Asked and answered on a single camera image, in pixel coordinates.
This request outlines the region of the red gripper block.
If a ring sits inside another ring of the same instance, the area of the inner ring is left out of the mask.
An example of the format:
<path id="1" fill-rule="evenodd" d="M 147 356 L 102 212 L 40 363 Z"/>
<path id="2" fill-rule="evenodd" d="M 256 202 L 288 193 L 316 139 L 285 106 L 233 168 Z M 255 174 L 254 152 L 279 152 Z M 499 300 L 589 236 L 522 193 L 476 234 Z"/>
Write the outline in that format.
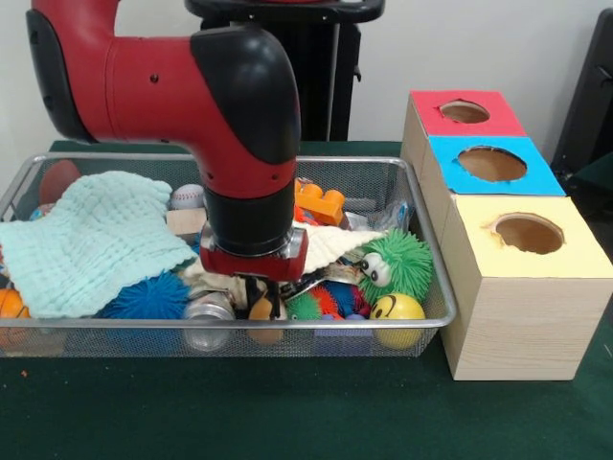
<path id="1" fill-rule="evenodd" d="M 217 244 L 211 228 L 204 228 L 200 238 L 199 256 L 203 268 L 212 273 L 241 277 L 244 281 L 244 306 L 257 301 L 257 279 L 270 283 L 271 319 L 286 317 L 279 282 L 293 282 L 304 273 L 307 258 L 308 234 L 305 229 L 292 228 L 289 240 L 280 250 L 257 257 L 237 256 L 223 251 Z"/>

